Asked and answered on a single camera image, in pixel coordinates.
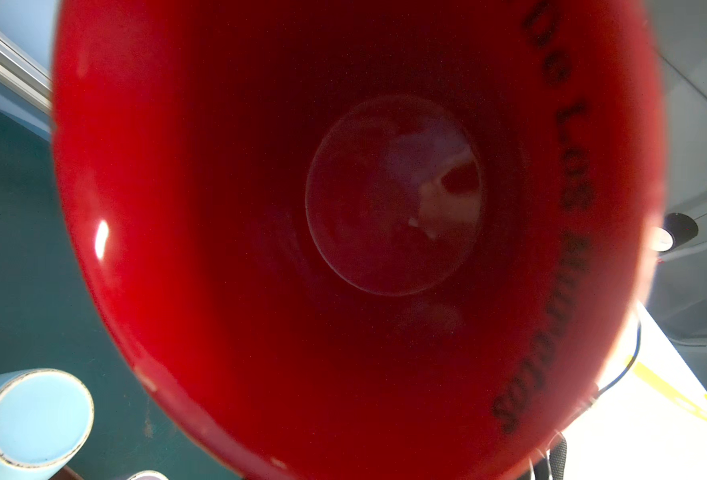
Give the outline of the light blue mug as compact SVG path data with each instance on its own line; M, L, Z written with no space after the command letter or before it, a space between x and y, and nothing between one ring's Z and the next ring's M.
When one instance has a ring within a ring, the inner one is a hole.
M84 446L95 420L89 389L68 372L0 374L0 479L50 479Z

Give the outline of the black skull mug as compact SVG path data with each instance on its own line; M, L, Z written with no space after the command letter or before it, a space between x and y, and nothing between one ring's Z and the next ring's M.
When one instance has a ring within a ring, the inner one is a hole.
M65 1L65 220L135 376L248 479L503 479L655 269L639 1Z

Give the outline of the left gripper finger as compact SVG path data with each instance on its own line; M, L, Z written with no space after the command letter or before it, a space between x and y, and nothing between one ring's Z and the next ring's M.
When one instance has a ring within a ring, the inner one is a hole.
M567 464L567 439L559 434L549 446L551 480L563 480L565 478L565 464Z

